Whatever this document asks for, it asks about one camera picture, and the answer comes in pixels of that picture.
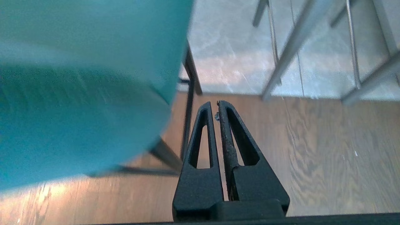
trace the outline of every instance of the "teal chair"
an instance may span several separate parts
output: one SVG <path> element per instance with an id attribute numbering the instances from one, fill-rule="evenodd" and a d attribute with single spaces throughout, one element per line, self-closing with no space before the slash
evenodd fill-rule
<path id="1" fill-rule="evenodd" d="M 73 176 L 176 175 L 160 135 L 180 81 L 192 1 L 0 2 L 0 190 Z M 150 151 L 173 171 L 117 166 Z"/>

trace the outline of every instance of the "hardwood floor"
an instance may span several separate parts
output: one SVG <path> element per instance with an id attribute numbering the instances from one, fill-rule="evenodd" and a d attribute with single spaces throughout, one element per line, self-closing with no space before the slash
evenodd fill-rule
<path id="1" fill-rule="evenodd" d="M 217 100 L 232 103 L 246 123 L 290 196 L 288 216 L 400 211 L 400 103 L 345 107 L 337 100 L 196 96 L 192 122 L 207 101 L 216 113 Z M 186 95 L 179 93 L 163 137 L 177 154 L 185 106 Z M 223 169 L 220 127 L 215 120 L 214 125 Z M 148 155 L 131 164 L 162 166 Z M 198 164 L 208 166 L 207 144 Z M 177 181 L 81 176 L 11 190 L 0 194 L 0 224 L 171 221 Z"/>

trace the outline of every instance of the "teal fabric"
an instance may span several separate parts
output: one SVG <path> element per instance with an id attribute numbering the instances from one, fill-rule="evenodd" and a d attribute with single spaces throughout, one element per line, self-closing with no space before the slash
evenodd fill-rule
<path id="1" fill-rule="evenodd" d="M 0 8 L 0 189 L 105 170 L 159 140 L 192 1 Z"/>

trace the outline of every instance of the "wooden floor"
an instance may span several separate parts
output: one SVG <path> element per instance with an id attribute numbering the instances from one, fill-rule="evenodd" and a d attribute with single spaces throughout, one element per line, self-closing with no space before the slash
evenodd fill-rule
<path id="1" fill-rule="evenodd" d="M 202 96 L 231 102 L 288 192 L 288 216 L 400 211 L 400 103 L 256 96 Z M 179 152 L 186 95 L 178 94 L 164 140 Z M 216 128 L 221 152 L 220 128 Z M 206 145 L 199 165 L 206 167 Z M 150 156 L 133 164 L 161 166 Z M 0 194 L 0 224 L 93 224 L 171 221 L 178 179 L 76 177 Z"/>

